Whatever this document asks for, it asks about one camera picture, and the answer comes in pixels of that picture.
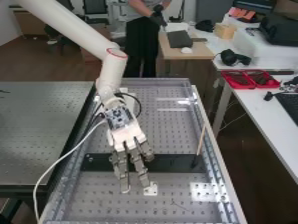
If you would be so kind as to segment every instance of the person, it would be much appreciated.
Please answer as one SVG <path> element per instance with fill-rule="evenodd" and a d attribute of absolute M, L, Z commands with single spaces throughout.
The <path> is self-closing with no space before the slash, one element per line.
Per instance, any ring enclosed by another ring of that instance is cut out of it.
<path fill-rule="evenodd" d="M 161 13 L 155 12 L 160 4 L 163 9 L 172 0 L 130 0 L 127 10 L 126 53 L 130 56 L 124 77 L 156 77 L 156 59 L 159 54 L 159 31 L 164 25 Z"/>

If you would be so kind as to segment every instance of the transparent acrylic panel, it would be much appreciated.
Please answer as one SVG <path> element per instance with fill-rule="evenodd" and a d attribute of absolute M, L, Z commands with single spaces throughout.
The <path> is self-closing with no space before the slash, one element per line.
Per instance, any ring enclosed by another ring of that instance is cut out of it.
<path fill-rule="evenodd" d="M 123 86 L 143 102 L 139 121 L 156 154 L 195 155 L 204 121 L 189 81 L 130 79 Z M 209 133 L 201 155 L 207 172 L 151 173 L 151 180 L 159 184 L 155 196 L 144 195 L 135 173 L 131 173 L 132 190 L 122 194 L 114 172 L 80 172 L 87 153 L 111 152 L 106 136 L 107 126 L 103 126 L 74 155 L 70 162 L 74 166 L 68 166 L 66 180 L 52 196 L 46 221 L 239 223 Z"/>

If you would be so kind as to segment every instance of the office chair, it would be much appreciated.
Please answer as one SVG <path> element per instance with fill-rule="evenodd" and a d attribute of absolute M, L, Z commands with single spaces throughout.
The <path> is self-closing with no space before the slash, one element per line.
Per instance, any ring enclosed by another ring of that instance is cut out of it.
<path fill-rule="evenodd" d="M 84 0 L 86 15 L 108 14 L 108 6 L 106 0 Z"/>
<path fill-rule="evenodd" d="M 68 10 L 74 10 L 75 7 L 72 5 L 71 0 L 58 0 L 58 2 L 68 9 Z"/>
<path fill-rule="evenodd" d="M 88 24 L 104 23 L 110 24 L 107 18 L 90 18 L 88 15 L 108 14 L 107 0 L 84 0 L 86 22 Z"/>

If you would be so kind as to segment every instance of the cardboard box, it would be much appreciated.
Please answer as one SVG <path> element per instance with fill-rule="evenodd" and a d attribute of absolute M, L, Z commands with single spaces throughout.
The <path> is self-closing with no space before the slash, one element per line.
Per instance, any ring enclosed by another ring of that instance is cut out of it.
<path fill-rule="evenodd" d="M 237 27 L 235 25 L 216 24 L 215 34 L 221 39 L 233 39 Z"/>

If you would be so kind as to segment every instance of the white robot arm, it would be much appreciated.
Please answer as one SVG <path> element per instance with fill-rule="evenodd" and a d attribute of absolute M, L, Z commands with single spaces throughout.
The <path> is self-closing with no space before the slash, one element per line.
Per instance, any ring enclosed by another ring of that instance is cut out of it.
<path fill-rule="evenodd" d="M 146 134 L 138 119 L 130 111 L 123 98 L 116 97 L 128 56 L 56 0 L 18 0 L 19 4 L 62 34 L 103 60 L 103 69 L 96 81 L 98 92 L 104 105 L 104 113 L 110 124 L 110 143 L 114 145 L 111 162 L 115 174 L 120 179 L 122 192 L 131 189 L 128 173 L 128 154 L 144 188 L 151 186 L 147 161 L 155 158 Z"/>

